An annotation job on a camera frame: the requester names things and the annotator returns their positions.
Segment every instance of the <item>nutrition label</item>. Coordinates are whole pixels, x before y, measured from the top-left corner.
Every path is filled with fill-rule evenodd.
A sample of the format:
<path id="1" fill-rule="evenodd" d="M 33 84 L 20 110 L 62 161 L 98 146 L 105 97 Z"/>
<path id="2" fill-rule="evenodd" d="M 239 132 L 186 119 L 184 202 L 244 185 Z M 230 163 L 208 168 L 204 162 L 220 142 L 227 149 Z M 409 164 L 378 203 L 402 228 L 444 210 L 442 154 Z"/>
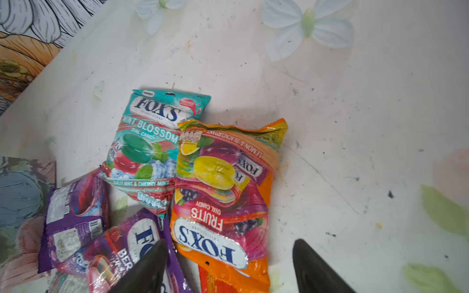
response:
<path id="1" fill-rule="evenodd" d="M 58 232 L 54 234 L 53 237 L 56 247 L 55 253 L 60 262 L 66 260 L 82 246 L 80 237 L 78 236 L 78 230 L 76 228 Z"/>
<path id="2" fill-rule="evenodd" d="M 67 186 L 54 191 L 47 210 L 46 224 L 63 219 L 63 215 L 70 211 L 70 207 L 66 206 L 69 190 L 70 186 Z"/>

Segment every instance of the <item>yellow candy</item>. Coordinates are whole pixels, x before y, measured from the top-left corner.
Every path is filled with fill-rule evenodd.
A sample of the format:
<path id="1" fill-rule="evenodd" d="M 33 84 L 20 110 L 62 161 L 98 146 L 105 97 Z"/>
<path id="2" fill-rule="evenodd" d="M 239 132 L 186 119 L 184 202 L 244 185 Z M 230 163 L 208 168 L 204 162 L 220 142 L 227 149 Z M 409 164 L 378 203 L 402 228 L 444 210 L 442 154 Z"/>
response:
<path id="1" fill-rule="evenodd" d="M 188 155 L 195 153 L 198 149 L 200 148 L 197 147 L 196 143 L 183 141 L 180 151 L 181 151 L 181 154 L 188 156 Z"/>
<path id="2" fill-rule="evenodd" d="M 178 203 L 182 199 L 182 193 L 180 192 L 179 188 L 176 188 L 174 191 L 174 202 Z"/>
<path id="3" fill-rule="evenodd" d="M 194 175 L 203 183 L 221 190 L 235 184 L 235 169 L 225 160 L 202 156 L 194 161 Z"/>

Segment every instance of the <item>orange candy bag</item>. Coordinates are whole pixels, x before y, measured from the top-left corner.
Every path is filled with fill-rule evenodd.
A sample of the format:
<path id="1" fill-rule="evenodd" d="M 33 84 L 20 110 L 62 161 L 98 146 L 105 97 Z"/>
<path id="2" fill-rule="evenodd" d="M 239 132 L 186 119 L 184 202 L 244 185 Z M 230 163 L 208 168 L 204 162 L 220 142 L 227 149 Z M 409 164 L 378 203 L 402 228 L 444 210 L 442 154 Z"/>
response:
<path id="1" fill-rule="evenodd" d="M 287 124 L 178 124 L 171 235 L 178 251 L 239 293 L 269 292 L 268 208 Z"/>

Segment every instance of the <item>candy bag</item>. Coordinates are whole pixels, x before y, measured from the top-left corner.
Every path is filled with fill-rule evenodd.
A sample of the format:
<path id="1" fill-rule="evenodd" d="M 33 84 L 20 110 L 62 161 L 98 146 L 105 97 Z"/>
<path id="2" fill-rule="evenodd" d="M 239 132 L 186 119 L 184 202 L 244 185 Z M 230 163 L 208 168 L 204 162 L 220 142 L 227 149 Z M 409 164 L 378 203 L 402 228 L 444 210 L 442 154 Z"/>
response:
<path id="1" fill-rule="evenodd" d="M 187 283 L 184 274 L 182 273 L 181 266 L 177 260 L 176 251 L 171 239 L 171 232 L 169 230 L 170 217 L 164 220 L 158 218 L 158 231 L 160 239 L 164 239 L 168 248 L 168 260 L 166 261 L 165 274 L 163 275 L 163 283 L 161 285 L 162 293 L 192 293 L 189 284 Z"/>
<path id="2" fill-rule="evenodd" d="M 96 170 L 51 192 L 39 272 L 50 270 L 109 228 L 109 185 Z"/>
<path id="3" fill-rule="evenodd" d="M 176 249 L 239 293 L 269 292 L 267 212 L 285 120 L 259 130 L 197 120 L 179 127 Z"/>
<path id="4" fill-rule="evenodd" d="M 210 96 L 166 90 L 134 90 L 102 176 L 155 215 L 167 212 L 174 192 L 177 123 L 199 118 Z"/>
<path id="5" fill-rule="evenodd" d="M 90 293 L 85 278 L 57 271 L 45 293 Z"/>
<path id="6" fill-rule="evenodd" d="M 86 278 L 90 293 L 106 293 L 130 270 L 158 240 L 161 220 L 147 209 L 141 209 L 118 226 L 77 250 L 66 261 L 56 266 L 58 271 Z M 190 293 L 171 244 L 163 283 L 166 292 L 170 282 L 177 292 Z"/>

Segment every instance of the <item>dirty white surface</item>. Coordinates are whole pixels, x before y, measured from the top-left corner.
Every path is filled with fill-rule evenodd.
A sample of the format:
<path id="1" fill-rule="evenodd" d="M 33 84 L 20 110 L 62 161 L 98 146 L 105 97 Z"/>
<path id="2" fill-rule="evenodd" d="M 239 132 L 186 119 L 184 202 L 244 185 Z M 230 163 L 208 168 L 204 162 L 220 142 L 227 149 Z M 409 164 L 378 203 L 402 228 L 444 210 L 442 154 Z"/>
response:
<path id="1" fill-rule="evenodd" d="M 408 263 L 439 267 L 469 292 L 468 241 L 432 222 L 420 195 L 433 163 L 469 146 L 469 2 L 360 0 L 352 48 L 309 38 L 274 63 L 258 0 L 192 0 L 166 11 L 155 37 L 134 4 L 108 1 L 13 103 L 1 155 L 56 159 L 60 185 L 106 158 L 132 89 L 208 94 L 205 122 L 289 124 L 270 209 L 272 292 L 297 291 L 297 238 L 358 293 L 417 292 Z"/>

